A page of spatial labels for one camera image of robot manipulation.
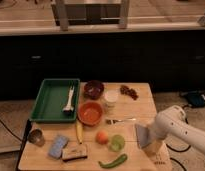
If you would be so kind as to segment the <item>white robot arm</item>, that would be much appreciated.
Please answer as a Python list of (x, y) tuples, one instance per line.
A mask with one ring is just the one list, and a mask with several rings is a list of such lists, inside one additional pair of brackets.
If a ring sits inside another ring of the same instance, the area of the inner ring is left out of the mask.
[(164, 140), (172, 134), (205, 155), (205, 131), (186, 124), (185, 118), (185, 111), (178, 105), (160, 111), (153, 122), (143, 128), (140, 147), (146, 148), (154, 140)]

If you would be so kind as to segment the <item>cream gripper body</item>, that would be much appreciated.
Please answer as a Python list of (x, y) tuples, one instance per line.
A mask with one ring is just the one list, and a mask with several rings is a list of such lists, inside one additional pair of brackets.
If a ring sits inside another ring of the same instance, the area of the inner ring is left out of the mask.
[(161, 148), (162, 140), (153, 140), (149, 145), (143, 148), (147, 156), (154, 156)]

